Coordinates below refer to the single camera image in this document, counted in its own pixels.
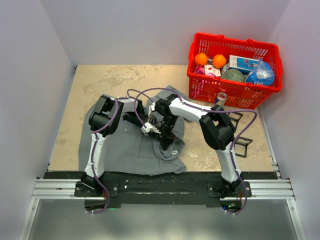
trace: gray cloth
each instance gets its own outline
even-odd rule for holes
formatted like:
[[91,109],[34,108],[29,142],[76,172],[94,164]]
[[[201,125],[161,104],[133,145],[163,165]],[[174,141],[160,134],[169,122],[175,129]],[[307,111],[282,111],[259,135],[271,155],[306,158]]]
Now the gray cloth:
[[[152,100],[165,99],[172,92],[162,90]],[[91,131],[89,126],[89,116],[95,106],[87,112],[82,127],[81,140],[79,145],[79,170],[84,171],[88,163],[91,148]],[[161,120],[161,115],[156,115],[157,121]],[[149,136],[144,136],[140,128],[121,118],[118,128],[114,134],[109,135],[106,140],[106,155],[104,169],[110,172],[123,172],[141,175],[159,175],[164,173],[180,174],[185,171],[186,166],[178,158],[183,152],[185,143],[182,141],[185,132],[185,123],[182,117],[178,120],[172,130],[176,135],[176,140],[166,151],[162,149],[160,143]]]

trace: packaging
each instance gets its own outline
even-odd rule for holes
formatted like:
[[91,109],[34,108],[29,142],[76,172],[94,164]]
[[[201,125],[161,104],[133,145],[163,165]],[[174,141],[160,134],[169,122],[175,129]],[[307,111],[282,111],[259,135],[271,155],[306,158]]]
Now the packaging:
[[219,68],[216,68],[212,64],[204,65],[204,74],[211,77],[220,77],[221,72]]
[[246,83],[270,86],[275,80],[275,74],[268,63],[260,60],[246,78]]
[[201,66],[201,65],[198,65],[196,67],[194,73],[204,75],[205,74],[205,68],[203,66]]
[[227,63],[226,65],[223,66],[222,70],[221,70],[221,74],[224,74],[230,67],[230,64]]
[[248,74],[251,70],[258,65],[259,60],[242,57],[242,56],[229,56],[229,68],[237,69],[243,74]]

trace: cable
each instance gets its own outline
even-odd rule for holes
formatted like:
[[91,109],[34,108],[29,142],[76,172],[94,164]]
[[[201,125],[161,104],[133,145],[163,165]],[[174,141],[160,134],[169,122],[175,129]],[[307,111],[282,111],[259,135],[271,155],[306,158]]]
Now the cable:
[[[143,91],[140,91],[140,92],[138,90],[135,90],[136,92],[139,92],[139,94],[135,97],[133,105],[134,106],[136,105],[137,100],[140,97],[140,95],[143,95],[145,92],[148,92],[148,91],[151,91],[151,90],[167,90],[167,91],[171,91],[171,92],[177,94],[177,96],[178,96],[178,98],[180,99],[181,102],[183,101],[182,97],[176,91],[174,91],[172,89],[168,89],[168,88],[164,88],[164,87],[154,87],[154,88],[149,88],[149,89],[146,89],[146,90],[143,90]],[[137,109],[134,109],[134,112],[135,112],[136,117],[139,119],[140,123],[142,124],[142,126],[144,128],[146,128],[146,125],[145,125],[144,121],[142,121],[141,117],[139,116],[139,114],[137,112]]]
[[[131,97],[130,94],[129,94],[130,91],[137,92],[137,93],[141,93],[140,91],[138,91],[138,90],[136,90],[136,89],[130,88],[130,89],[128,89],[128,90],[126,91],[126,95],[127,95],[128,97]],[[152,98],[149,97],[148,95],[146,95],[146,94],[144,94],[144,93],[142,93],[142,95],[145,96],[145,97],[147,97],[152,103],[155,102],[155,101],[153,101]]]
[[[236,215],[236,214],[239,214],[240,212],[243,211],[243,209],[246,207],[247,205],[247,200],[248,200],[248,191],[246,189],[246,184],[244,182],[244,180],[241,178],[240,174],[238,173],[237,171],[237,166],[236,166],[236,162],[234,160],[234,157],[233,157],[233,154],[232,154],[232,149],[234,148],[234,145],[236,144],[237,140],[240,138],[240,136],[252,125],[252,123],[256,120],[257,116],[258,116],[258,113],[257,111],[255,110],[251,110],[251,109],[243,109],[243,110],[229,110],[229,111],[216,111],[216,110],[209,110],[209,109],[202,109],[200,107],[197,107],[197,106],[194,106],[194,105],[191,105],[187,102],[184,102],[182,97],[180,96],[180,94],[172,89],[168,89],[168,88],[163,88],[163,87],[154,87],[154,88],[149,88],[149,89],[146,89],[146,90],[143,90],[141,91],[134,99],[134,106],[136,105],[136,102],[137,102],[137,99],[140,95],[143,95],[145,92],[148,92],[148,91],[152,91],[152,90],[167,90],[167,91],[170,91],[170,92],[173,92],[175,93],[178,98],[180,99],[180,101],[182,102],[182,104],[185,104],[186,106],[188,107],[191,107],[191,108],[194,108],[194,109],[198,109],[198,110],[201,110],[201,111],[204,111],[204,112],[207,112],[207,113],[214,113],[214,114],[228,114],[228,113],[241,113],[241,112],[249,112],[249,113],[254,113],[254,116],[252,118],[252,120],[248,123],[247,126],[245,126],[245,128],[234,138],[234,140],[232,141],[231,143],[231,146],[230,146],[230,157],[231,157],[231,161],[232,161],[232,165],[233,165],[233,169],[235,171],[235,173],[237,174],[237,176],[239,177],[240,181],[241,181],[241,184],[244,188],[244,194],[245,194],[245,199],[244,199],[244,203],[243,203],[243,206],[241,207],[241,209],[239,209],[237,212],[233,212],[231,214],[233,215]],[[137,110],[135,109],[134,110],[137,118],[139,119],[139,121],[142,123],[142,126],[146,128],[146,125],[145,123],[142,121],[142,119],[140,118]]]
[[97,143],[98,143],[98,140],[99,140],[97,133],[100,133],[101,131],[105,130],[115,120],[116,115],[117,115],[118,110],[119,110],[118,100],[121,100],[121,99],[128,99],[128,98],[127,97],[115,98],[114,99],[115,112],[114,112],[113,116],[111,117],[111,119],[103,127],[99,128],[96,131],[92,131],[91,132],[91,133],[93,133],[95,135],[95,142],[93,144],[92,152],[91,152],[91,169],[92,169],[92,173],[93,173],[94,179],[97,181],[97,183],[102,187],[102,189],[107,194],[107,200],[106,200],[106,203],[105,203],[104,207],[99,211],[92,211],[92,214],[102,213],[108,207],[108,205],[110,203],[110,193],[109,193],[108,189],[100,182],[100,180],[99,180],[99,178],[98,178],[98,176],[97,176],[97,174],[95,172],[95,167],[94,167],[94,154],[95,154],[96,146],[97,146]]
[[92,172],[93,172],[93,175],[94,175],[94,179],[97,181],[97,183],[102,187],[102,189],[106,192],[107,194],[107,199],[106,199],[106,203],[104,205],[104,207],[99,210],[99,211],[92,211],[92,214],[99,214],[99,213],[102,213],[104,210],[106,210],[106,208],[109,206],[109,203],[110,203],[110,193],[108,191],[108,189],[100,182],[96,172],[95,172],[95,166],[94,166],[94,153],[95,153],[95,149],[96,149],[96,146],[97,146],[97,142],[98,142],[98,134],[94,134],[95,135],[95,142],[93,144],[93,147],[92,147],[92,153],[91,153],[91,169],[92,169]]

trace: beige floor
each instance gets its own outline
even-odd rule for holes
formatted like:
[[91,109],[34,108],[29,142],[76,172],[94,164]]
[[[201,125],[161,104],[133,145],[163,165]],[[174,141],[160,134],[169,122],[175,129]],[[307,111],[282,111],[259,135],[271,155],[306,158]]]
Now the beige floor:
[[[188,95],[189,79],[186,65],[79,65],[66,104],[49,170],[77,171],[78,147],[84,117],[90,107],[103,93],[122,97],[127,89],[144,90],[168,85]],[[157,91],[149,92],[154,96]],[[212,103],[193,101],[211,106]],[[245,113],[238,131],[251,120],[252,114]],[[260,120],[242,135],[253,139],[248,146],[247,158],[237,157],[242,171],[272,171],[270,156]],[[180,159],[187,171],[220,171],[221,167],[214,150],[207,146],[200,126],[185,123],[186,147]]]

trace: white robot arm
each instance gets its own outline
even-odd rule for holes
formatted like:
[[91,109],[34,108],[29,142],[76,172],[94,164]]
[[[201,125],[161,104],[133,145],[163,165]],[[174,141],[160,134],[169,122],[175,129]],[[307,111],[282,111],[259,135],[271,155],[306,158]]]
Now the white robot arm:
[[[118,127],[121,114],[125,113],[123,119],[141,127],[141,132],[147,136],[160,141],[163,149],[167,149],[174,141],[175,135],[172,130],[178,117],[191,120],[201,126],[202,133],[206,143],[215,149],[218,160],[221,165],[221,175],[225,184],[230,189],[239,186],[239,176],[241,171],[238,167],[234,149],[230,151],[232,141],[234,140],[235,128],[226,113],[211,113],[203,110],[223,111],[219,105],[214,107],[202,106],[186,100],[180,100],[177,95],[172,94],[166,99],[160,99],[151,107],[149,114],[145,114],[142,102],[137,101],[134,106],[134,98],[120,98],[118,111],[115,111],[114,98],[103,95],[98,100],[90,118],[89,124],[92,131],[97,131],[116,114],[113,122],[100,133],[92,134],[91,151],[87,167],[81,182],[95,189],[97,184],[94,180],[92,165],[98,178],[102,177],[105,169],[102,157],[106,154],[106,137],[115,132]],[[134,111],[140,116],[144,124],[140,122]],[[152,112],[157,112],[163,116],[160,126],[151,124],[153,118]]]

